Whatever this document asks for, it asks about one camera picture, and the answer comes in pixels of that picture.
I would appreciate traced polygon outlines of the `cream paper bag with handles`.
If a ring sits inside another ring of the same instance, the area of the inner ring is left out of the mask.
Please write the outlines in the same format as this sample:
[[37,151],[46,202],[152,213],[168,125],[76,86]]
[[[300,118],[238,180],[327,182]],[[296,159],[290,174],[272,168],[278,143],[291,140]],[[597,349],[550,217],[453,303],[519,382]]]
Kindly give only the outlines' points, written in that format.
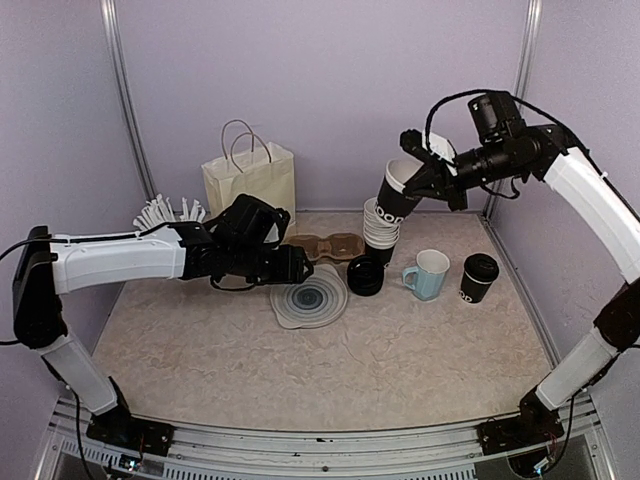
[[[240,123],[246,129],[229,148],[226,129]],[[273,142],[264,142],[247,122],[233,119],[221,130],[222,155],[201,165],[212,217],[229,207],[240,194],[248,194],[275,208],[283,208],[296,223],[294,154]]]

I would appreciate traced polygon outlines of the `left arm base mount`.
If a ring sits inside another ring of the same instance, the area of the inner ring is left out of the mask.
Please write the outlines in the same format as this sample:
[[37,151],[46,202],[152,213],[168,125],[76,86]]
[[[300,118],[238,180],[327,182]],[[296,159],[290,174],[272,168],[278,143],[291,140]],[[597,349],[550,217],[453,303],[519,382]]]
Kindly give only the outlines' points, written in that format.
[[136,417],[126,419],[93,417],[86,431],[90,439],[162,457],[168,455],[173,434],[174,427],[170,424]]

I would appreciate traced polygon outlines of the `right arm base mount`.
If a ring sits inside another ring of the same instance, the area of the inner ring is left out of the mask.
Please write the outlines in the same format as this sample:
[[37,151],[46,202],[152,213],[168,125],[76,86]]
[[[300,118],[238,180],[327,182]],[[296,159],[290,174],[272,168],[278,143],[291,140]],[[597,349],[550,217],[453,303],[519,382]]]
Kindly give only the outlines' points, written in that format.
[[544,443],[565,433],[562,422],[552,418],[542,425],[526,423],[520,416],[491,419],[476,427],[484,455],[493,455]]

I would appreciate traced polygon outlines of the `black plastic cup lid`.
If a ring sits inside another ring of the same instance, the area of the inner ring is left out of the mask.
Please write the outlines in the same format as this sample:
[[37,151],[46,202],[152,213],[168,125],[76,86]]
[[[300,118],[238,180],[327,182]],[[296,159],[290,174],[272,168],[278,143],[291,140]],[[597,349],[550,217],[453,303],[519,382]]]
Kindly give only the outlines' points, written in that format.
[[490,255],[475,253],[465,259],[464,272],[477,282],[494,282],[500,269],[497,261]]

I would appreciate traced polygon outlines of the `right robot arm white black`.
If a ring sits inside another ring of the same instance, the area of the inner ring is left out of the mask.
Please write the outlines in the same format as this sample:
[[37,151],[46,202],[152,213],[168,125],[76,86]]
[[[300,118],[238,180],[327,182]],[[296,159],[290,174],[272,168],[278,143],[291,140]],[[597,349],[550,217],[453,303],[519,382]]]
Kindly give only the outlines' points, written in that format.
[[[448,157],[431,144],[436,112],[467,98],[480,145]],[[473,89],[439,100],[422,130],[401,133],[402,150],[421,162],[401,192],[431,198],[453,211],[467,207],[466,193],[490,183],[534,177],[563,198],[600,240],[624,284],[596,316],[591,330],[570,353],[522,398],[511,433],[523,444],[535,442],[551,424],[550,414],[596,382],[618,356],[639,339],[639,216],[564,123],[503,90]]]

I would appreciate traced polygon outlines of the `black paper coffee cup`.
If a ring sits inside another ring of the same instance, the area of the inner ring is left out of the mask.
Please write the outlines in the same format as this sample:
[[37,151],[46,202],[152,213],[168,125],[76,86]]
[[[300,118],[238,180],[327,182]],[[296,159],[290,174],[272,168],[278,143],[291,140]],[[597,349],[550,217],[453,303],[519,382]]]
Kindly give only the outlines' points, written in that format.
[[465,272],[461,279],[459,296],[466,303],[478,304],[484,299],[492,285],[493,281],[477,280]]
[[420,161],[409,157],[387,162],[374,207],[374,212],[381,221],[390,225],[400,224],[421,202],[419,196],[407,196],[404,188],[422,166]]

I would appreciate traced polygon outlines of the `brown cardboard cup carrier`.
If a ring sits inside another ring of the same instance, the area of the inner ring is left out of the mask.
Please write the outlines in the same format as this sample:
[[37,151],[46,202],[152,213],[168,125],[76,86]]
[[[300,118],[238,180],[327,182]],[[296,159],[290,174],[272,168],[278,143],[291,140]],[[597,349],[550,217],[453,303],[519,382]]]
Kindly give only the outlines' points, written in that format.
[[289,237],[286,243],[302,247],[312,263],[320,260],[350,262],[365,252],[363,238],[355,233],[334,233],[326,237],[299,234]]

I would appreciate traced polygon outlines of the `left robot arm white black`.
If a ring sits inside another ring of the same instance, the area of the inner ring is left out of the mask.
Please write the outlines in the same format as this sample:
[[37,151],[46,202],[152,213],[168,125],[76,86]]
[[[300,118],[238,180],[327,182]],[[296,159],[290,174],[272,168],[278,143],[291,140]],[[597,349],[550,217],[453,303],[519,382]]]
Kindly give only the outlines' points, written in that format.
[[142,279],[227,275],[246,289],[297,285],[314,272],[303,248],[285,243],[291,216],[247,194],[207,221],[163,220],[140,231],[102,236],[53,235],[33,228],[12,245],[21,257],[12,283],[13,339],[39,353],[82,401],[102,430],[121,445],[133,443],[140,424],[114,380],[103,374],[62,318],[61,295]]

